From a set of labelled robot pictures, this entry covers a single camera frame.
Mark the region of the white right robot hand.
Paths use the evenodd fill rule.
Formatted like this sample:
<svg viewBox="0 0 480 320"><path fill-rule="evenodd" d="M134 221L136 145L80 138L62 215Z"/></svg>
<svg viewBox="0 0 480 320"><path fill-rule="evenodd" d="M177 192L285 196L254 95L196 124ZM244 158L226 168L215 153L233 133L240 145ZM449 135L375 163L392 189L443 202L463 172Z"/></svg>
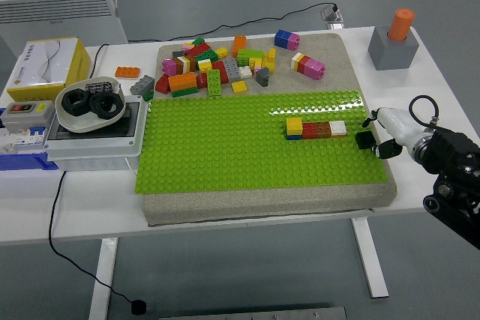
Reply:
<svg viewBox="0 0 480 320"><path fill-rule="evenodd" d="M359 149L370 149L379 159L384 160L398 156L405 148L414 161L420 162L421 153L432 135L408 111L381 107L373 110L362 126L366 127L372 121L377 121L391 135L391 139L378 145L371 131L358 132L355 140Z"/></svg>

